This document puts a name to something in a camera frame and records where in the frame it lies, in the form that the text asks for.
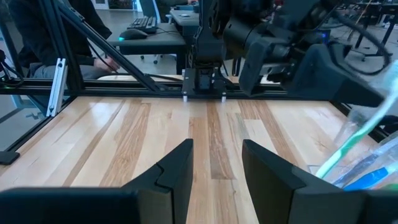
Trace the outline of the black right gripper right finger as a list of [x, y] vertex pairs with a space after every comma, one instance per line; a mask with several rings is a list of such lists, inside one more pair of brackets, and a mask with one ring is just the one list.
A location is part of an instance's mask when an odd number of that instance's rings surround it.
[[259, 223], [397, 223], [396, 191], [344, 191], [249, 139], [243, 166]]

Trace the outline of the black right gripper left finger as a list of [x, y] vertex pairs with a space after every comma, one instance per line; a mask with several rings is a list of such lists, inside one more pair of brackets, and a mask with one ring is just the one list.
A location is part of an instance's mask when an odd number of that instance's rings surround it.
[[193, 182], [186, 139], [122, 187], [29, 187], [1, 192], [1, 223], [185, 223]]

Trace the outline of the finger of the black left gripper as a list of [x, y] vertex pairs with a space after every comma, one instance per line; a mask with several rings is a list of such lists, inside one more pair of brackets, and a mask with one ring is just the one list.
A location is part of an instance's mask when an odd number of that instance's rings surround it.
[[264, 64], [279, 63], [274, 55], [277, 39], [256, 39], [248, 48], [245, 63], [239, 76], [239, 87], [248, 96], [259, 83], [259, 74]]
[[308, 100], [377, 107], [384, 97], [345, 63], [341, 44], [312, 45], [287, 80], [287, 91]]

